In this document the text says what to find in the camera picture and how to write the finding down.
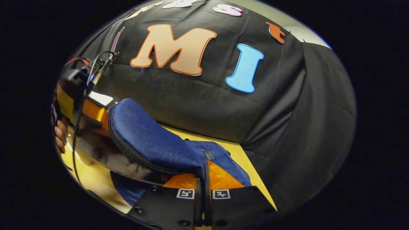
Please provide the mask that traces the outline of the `black backdrop cloth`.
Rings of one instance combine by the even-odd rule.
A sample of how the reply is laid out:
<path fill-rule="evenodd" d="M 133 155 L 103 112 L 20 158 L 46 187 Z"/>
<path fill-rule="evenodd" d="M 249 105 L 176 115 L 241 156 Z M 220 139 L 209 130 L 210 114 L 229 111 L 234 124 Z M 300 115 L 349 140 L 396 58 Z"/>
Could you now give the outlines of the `black backdrop cloth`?
<path fill-rule="evenodd" d="M 349 74 L 299 19 L 256 0 L 150 0 L 79 45 L 114 48 L 96 92 L 132 98 L 159 123 L 237 143 L 280 214 L 336 175 L 357 126 Z"/>

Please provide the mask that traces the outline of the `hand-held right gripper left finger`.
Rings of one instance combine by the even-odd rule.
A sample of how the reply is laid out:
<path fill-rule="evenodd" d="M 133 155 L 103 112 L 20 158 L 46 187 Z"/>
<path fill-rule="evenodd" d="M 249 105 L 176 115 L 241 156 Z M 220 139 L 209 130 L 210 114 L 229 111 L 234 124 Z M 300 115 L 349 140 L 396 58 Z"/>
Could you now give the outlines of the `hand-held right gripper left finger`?
<path fill-rule="evenodd" d="M 128 217 L 153 230 L 195 230 L 202 226 L 202 180 L 196 189 L 151 186 L 127 213 Z"/>

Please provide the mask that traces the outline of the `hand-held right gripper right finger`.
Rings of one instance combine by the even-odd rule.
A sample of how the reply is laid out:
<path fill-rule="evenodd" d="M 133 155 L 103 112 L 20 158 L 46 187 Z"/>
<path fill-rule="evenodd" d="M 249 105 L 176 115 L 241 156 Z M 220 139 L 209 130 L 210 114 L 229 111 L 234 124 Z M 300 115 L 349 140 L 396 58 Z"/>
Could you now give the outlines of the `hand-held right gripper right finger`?
<path fill-rule="evenodd" d="M 267 230 L 278 218 L 258 186 L 244 186 L 215 163 L 206 163 L 204 223 L 211 230 Z"/>

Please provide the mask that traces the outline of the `blue schoolbag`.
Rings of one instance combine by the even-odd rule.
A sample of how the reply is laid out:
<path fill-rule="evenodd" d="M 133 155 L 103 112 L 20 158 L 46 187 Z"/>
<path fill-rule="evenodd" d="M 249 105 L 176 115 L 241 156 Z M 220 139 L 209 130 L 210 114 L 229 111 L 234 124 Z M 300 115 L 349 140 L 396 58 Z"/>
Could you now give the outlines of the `blue schoolbag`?
<path fill-rule="evenodd" d="M 130 179 L 181 189 L 178 196 L 186 199 L 194 199 L 206 180 L 210 190 L 252 185 L 248 173 L 220 144 L 182 139 L 130 98 L 111 106 L 107 121 L 113 142 L 141 170 L 135 176 L 123 174 Z"/>

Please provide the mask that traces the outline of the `black book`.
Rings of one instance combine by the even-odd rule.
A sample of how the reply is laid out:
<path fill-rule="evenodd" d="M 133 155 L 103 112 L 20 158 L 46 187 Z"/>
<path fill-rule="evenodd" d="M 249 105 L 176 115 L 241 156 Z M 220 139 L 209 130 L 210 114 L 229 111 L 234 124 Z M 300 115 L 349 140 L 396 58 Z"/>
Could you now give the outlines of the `black book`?
<path fill-rule="evenodd" d="M 164 185 L 169 179 L 167 175 L 130 160 L 109 137 L 92 131 L 82 131 L 75 141 L 76 148 L 114 173 L 160 185 Z"/>

